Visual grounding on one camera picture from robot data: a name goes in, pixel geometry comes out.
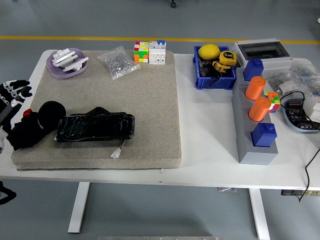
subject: plastic bag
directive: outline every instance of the plastic bag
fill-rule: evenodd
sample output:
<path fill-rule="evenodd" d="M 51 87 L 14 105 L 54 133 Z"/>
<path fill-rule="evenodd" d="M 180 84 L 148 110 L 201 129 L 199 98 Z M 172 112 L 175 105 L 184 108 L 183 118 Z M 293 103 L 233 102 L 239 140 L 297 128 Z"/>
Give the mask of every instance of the plastic bag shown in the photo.
<path fill-rule="evenodd" d="M 140 68 L 140 65 L 126 53 L 123 46 L 118 46 L 96 58 L 103 63 L 113 80 Z"/>
<path fill-rule="evenodd" d="M 301 91 L 306 98 L 320 96 L 320 73 L 315 66 L 305 58 L 293 58 L 288 72 L 267 79 L 267 82 L 279 97 L 294 91 Z M 301 98 L 301 93 L 294 93 L 290 98 Z"/>

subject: table leg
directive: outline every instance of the table leg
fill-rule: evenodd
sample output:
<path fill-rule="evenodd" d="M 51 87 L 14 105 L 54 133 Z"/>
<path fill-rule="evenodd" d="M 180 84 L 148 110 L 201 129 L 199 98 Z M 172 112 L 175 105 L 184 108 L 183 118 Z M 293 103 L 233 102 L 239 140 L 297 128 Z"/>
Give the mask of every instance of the table leg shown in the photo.
<path fill-rule="evenodd" d="M 269 230 L 259 188 L 249 188 L 251 205 L 257 236 L 260 240 L 270 240 Z"/>
<path fill-rule="evenodd" d="M 84 215 L 90 182 L 79 182 L 68 233 L 79 234 Z"/>

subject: yellow ball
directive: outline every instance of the yellow ball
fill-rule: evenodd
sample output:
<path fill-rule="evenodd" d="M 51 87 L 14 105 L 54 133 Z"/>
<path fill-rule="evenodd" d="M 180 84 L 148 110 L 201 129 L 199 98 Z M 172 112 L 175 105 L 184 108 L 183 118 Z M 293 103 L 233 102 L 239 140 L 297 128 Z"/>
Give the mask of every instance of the yellow ball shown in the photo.
<path fill-rule="evenodd" d="M 203 60 L 210 61 L 219 57 L 220 49 L 217 45 L 208 43 L 199 48 L 198 54 Z"/>

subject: yellow floor line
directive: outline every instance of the yellow floor line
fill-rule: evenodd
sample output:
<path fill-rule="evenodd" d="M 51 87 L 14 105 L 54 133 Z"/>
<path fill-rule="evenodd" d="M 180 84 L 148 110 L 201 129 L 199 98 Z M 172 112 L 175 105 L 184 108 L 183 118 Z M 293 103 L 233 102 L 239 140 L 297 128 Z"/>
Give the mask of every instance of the yellow floor line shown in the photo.
<path fill-rule="evenodd" d="M 84 41 L 154 41 L 164 39 L 168 42 L 219 42 L 234 43 L 248 39 L 238 38 L 187 38 L 187 37 L 112 37 L 112 36 L 14 36 L 2 35 L 0 40 L 84 40 Z M 312 40 L 281 40 L 283 44 L 314 44 L 320 41 Z"/>

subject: white plastic part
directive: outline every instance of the white plastic part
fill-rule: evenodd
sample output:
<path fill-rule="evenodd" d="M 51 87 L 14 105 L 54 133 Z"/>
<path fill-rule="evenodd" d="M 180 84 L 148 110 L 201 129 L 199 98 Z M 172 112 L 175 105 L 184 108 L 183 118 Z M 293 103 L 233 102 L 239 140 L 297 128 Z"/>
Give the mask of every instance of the white plastic part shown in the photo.
<path fill-rule="evenodd" d="M 12 101 L 11 101 L 11 107 L 15 107 L 15 106 L 17 106 L 18 104 L 20 104 L 21 106 L 22 106 L 22 104 L 24 104 L 23 102 L 21 102 L 21 101 L 18 101 L 18 100 L 15 100 L 15 99 L 13 99 Z"/>
<path fill-rule="evenodd" d="M 69 66 L 65 67 L 65 69 L 63 69 L 62 71 L 64 71 L 64 72 L 67 72 L 70 70 L 78 71 L 78 70 L 82 69 L 82 64 L 85 61 L 87 61 L 88 59 L 89 59 L 88 57 L 79 59 L 79 60 L 75 61 L 74 63 L 70 64 Z"/>
<path fill-rule="evenodd" d="M 70 53 L 70 49 L 66 48 L 63 50 L 58 50 L 55 54 L 52 55 L 52 57 L 55 60 L 58 60 L 58 59 L 62 58 L 64 55 L 67 55 L 68 53 Z"/>
<path fill-rule="evenodd" d="M 52 63 L 53 66 L 55 67 L 65 67 L 68 65 L 69 62 L 71 62 L 73 59 L 77 58 L 78 55 L 75 54 L 75 55 L 72 55 L 70 57 L 68 57 L 67 59 L 61 61 L 61 62 L 58 62 L 58 63 Z"/>
<path fill-rule="evenodd" d="M 69 57 L 71 57 L 71 56 L 74 55 L 74 54 L 76 54 L 75 51 L 69 51 L 68 54 L 62 56 L 61 58 L 59 58 L 59 59 L 57 59 L 57 60 L 56 60 L 56 59 L 53 59 L 53 60 L 52 60 L 52 63 L 53 63 L 53 64 L 60 63 L 61 61 L 65 60 L 65 59 L 67 59 L 67 58 L 69 58 Z"/>
<path fill-rule="evenodd" d="M 120 153 L 121 153 L 121 149 L 120 148 L 117 148 L 116 150 L 114 150 L 114 152 L 111 154 L 111 157 L 113 159 L 117 159 L 119 156 L 120 156 Z"/>
<path fill-rule="evenodd" d="M 166 64 L 166 49 L 158 46 L 155 46 L 155 48 L 149 48 L 149 64 Z"/>

